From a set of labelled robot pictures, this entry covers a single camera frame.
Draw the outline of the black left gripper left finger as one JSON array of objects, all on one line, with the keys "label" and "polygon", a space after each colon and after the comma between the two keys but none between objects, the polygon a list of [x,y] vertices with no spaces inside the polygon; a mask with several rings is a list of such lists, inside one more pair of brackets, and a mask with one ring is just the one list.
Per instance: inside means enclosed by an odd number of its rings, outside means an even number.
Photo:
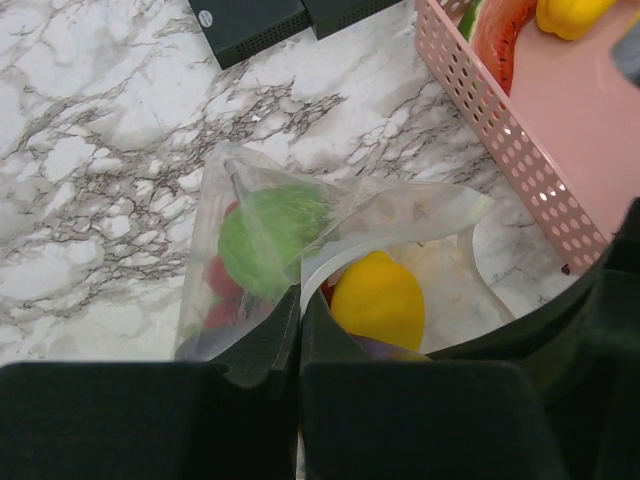
[{"label": "black left gripper left finger", "polygon": [[1,370],[5,479],[292,479],[300,291],[206,362]]}]

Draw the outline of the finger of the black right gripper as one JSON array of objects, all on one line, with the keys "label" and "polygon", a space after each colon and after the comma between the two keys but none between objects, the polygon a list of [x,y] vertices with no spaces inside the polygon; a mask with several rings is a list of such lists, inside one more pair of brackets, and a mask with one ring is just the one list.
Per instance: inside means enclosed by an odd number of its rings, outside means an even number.
[{"label": "finger of the black right gripper", "polygon": [[518,365],[542,400],[571,478],[638,478],[639,203],[567,290],[435,356]]}]

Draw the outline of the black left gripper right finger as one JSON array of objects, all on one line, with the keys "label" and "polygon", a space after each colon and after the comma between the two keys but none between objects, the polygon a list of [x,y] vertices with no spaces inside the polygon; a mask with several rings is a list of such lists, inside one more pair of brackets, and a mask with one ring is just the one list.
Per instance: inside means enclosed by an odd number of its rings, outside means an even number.
[{"label": "black left gripper right finger", "polygon": [[302,319],[301,431],[310,479],[561,479],[539,398],[494,361],[374,360],[322,295]]}]

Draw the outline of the dark purple toy eggplant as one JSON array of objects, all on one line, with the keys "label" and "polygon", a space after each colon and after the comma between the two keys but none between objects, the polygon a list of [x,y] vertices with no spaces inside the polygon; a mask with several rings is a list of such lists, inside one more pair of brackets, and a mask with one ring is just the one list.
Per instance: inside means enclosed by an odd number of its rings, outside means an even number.
[{"label": "dark purple toy eggplant", "polygon": [[420,352],[407,350],[393,344],[359,335],[351,335],[351,338],[358,343],[372,359],[386,361],[430,361],[428,356]]}]

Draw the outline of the yellow toy lemon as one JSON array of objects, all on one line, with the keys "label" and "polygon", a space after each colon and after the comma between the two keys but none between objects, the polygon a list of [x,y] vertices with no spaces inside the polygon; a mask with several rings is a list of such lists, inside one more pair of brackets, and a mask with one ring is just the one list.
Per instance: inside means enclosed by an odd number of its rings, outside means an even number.
[{"label": "yellow toy lemon", "polygon": [[348,333],[417,351],[426,307],[415,276],[384,251],[349,266],[338,280],[330,312]]}]

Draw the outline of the red toy strawberry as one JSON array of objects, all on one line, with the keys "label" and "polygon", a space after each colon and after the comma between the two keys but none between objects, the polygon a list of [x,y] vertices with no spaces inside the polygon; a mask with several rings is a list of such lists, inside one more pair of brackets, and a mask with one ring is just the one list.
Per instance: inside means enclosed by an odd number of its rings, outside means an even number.
[{"label": "red toy strawberry", "polygon": [[211,290],[226,300],[238,300],[244,294],[244,289],[228,274],[224,261],[215,255],[208,266],[206,281]]}]

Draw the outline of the clear polka dot zip bag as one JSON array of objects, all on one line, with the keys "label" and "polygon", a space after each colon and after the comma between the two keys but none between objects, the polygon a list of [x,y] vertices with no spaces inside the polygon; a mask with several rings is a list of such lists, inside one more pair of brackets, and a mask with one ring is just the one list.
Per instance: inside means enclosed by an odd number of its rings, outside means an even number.
[{"label": "clear polka dot zip bag", "polygon": [[384,251],[422,288],[426,324],[421,352],[478,338],[513,320],[483,280],[474,255],[474,230],[492,207],[490,197],[447,183],[377,177],[324,181],[289,173],[258,151],[222,144],[205,157],[176,359],[213,359],[264,321],[287,292],[270,302],[243,288],[240,299],[226,300],[206,281],[209,263],[219,255],[223,220],[251,193],[286,185],[315,187],[332,205],[329,225],[301,254],[300,282],[292,285],[301,290],[300,310],[307,309],[323,283],[337,281],[367,254]]}]

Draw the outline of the green toy lettuce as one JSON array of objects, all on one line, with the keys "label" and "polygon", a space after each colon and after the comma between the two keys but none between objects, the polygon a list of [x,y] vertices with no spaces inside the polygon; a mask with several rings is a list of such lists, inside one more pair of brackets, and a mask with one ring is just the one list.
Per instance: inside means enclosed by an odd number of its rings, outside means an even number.
[{"label": "green toy lettuce", "polygon": [[332,205],[312,186],[255,191],[223,220],[218,254],[240,287],[276,302],[300,282],[301,254],[321,236],[331,216]]}]

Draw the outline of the pink perforated plastic basket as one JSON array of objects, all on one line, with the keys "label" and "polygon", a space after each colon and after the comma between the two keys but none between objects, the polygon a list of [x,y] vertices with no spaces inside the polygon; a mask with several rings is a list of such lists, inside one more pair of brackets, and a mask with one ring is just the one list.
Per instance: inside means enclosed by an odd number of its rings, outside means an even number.
[{"label": "pink perforated plastic basket", "polygon": [[458,31],[463,2],[415,8],[418,54],[570,270],[586,271],[639,194],[639,92],[610,57],[636,4],[615,4],[576,42],[527,25],[509,93]]}]

